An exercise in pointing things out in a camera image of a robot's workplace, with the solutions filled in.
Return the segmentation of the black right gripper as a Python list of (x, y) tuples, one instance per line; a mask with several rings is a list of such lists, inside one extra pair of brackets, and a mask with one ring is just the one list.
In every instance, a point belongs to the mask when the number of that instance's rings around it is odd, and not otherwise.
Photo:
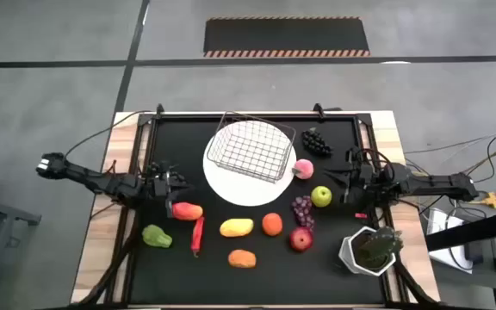
[(378, 172), (361, 169), (324, 169), (328, 176), (338, 186), (347, 186), (340, 197), (342, 204), (350, 206), (368, 206), (375, 196), (380, 178)]

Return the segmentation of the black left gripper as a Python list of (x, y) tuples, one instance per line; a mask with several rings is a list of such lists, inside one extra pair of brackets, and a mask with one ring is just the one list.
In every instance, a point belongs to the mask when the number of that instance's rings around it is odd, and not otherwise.
[(149, 200), (162, 200), (168, 218), (173, 218), (173, 203), (181, 190), (193, 189), (194, 186), (183, 179), (158, 179), (156, 175), (145, 180), (145, 198)]

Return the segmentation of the green apple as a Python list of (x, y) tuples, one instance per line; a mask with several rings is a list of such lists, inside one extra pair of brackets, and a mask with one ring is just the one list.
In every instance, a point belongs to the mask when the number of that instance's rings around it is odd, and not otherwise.
[(311, 201), (316, 208), (327, 207), (332, 202), (332, 192), (325, 186), (317, 186), (312, 190)]

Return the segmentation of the pink peach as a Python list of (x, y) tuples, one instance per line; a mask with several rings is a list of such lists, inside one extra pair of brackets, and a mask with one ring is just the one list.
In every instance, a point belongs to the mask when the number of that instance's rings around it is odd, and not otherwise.
[(308, 159), (299, 159), (294, 163), (294, 167), (292, 168), (292, 172), (299, 179), (309, 179), (312, 177), (314, 173), (313, 163)]

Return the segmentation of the red chili pepper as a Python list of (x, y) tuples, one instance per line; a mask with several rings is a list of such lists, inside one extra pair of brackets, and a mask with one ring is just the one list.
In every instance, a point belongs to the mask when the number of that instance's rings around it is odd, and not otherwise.
[(195, 226), (193, 228), (190, 250), (192, 251), (194, 257), (198, 257), (198, 254), (202, 247), (202, 236), (205, 218), (201, 216), (196, 220)]

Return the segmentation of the green bell pepper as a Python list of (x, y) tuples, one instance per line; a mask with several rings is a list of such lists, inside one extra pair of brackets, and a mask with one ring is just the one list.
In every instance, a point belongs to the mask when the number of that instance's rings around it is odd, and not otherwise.
[(144, 243), (152, 247), (169, 248), (172, 244), (172, 237), (159, 226), (146, 226), (141, 235)]

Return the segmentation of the red grape bunch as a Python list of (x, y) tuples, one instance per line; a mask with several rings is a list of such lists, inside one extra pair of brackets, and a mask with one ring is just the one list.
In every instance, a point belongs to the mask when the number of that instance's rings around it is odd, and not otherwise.
[(305, 227), (312, 231), (314, 229), (315, 220), (311, 215), (312, 201), (308, 195), (296, 197), (291, 203), (294, 211), (294, 216), (299, 226)]

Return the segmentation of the black grape bunch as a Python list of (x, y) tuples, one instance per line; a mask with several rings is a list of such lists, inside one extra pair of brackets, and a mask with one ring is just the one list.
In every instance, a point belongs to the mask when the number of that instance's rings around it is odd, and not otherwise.
[(321, 157), (330, 157), (332, 148), (325, 142), (321, 133), (315, 127), (301, 133), (302, 145), (312, 154)]

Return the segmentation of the yellow mango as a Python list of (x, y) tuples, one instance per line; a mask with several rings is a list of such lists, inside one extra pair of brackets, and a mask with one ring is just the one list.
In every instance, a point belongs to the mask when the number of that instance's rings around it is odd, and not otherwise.
[(229, 219), (220, 226), (220, 234), (226, 238), (243, 237), (254, 227), (252, 219)]

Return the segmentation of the red pomegranate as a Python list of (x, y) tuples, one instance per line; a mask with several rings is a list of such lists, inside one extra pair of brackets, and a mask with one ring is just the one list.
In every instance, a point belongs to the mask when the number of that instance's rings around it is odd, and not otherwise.
[(313, 245), (313, 233), (307, 227), (297, 227), (290, 233), (289, 242), (293, 250), (304, 252)]

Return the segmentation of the orange fruit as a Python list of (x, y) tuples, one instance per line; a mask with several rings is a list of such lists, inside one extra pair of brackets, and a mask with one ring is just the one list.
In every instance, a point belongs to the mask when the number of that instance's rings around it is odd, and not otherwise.
[(266, 214), (262, 219), (263, 232), (274, 237), (282, 232), (282, 218), (277, 213)]

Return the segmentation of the orange-brown potato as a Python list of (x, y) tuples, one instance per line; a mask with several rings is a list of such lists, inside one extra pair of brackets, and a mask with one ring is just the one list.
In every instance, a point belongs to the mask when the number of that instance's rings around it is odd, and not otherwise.
[(246, 250), (233, 250), (228, 255), (228, 263), (234, 268), (255, 268), (257, 257), (254, 253)]

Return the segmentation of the white angular plant pot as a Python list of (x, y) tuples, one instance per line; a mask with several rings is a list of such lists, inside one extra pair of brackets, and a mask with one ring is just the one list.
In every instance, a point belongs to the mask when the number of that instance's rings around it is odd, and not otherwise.
[(345, 237), (343, 239), (340, 250), (338, 252), (338, 257), (346, 265), (348, 270), (353, 274), (360, 274), (366, 276), (381, 276), (383, 273), (386, 272), (387, 269), (389, 269), (396, 263), (396, 255), (399, 252), (396, 253), (395, 255), (392, 255), (389, 263), (387, 263), (381, 270), (377, 270), (377, 271), (368, 270), (357, 263), (355, 259), (355, 250), (356, 250), (355, 246), (357, 245), (357, 242), (361, 240), (361, 237), (364, 233), (373, 233), (376, 231), (377, 230), (374, 228), (364, 226), (354, 234), (350, 235), (349, 237)]

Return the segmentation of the green cactus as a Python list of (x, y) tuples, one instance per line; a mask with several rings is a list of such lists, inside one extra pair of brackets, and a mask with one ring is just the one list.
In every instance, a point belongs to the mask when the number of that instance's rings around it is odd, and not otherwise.
[(365, 269), (381, 270), (402, 247), (401, 232), (384, 226), (376, 232), (365, 232), (362, 235), (355, 246), (355, 259)]

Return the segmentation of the black hazard-striped floor mat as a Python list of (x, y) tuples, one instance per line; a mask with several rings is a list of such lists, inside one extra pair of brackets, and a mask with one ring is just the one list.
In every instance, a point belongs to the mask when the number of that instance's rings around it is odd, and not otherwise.
[(357, 16), (241, 16), (206, 21), (205, 58), (361, 58), (370, 55)]

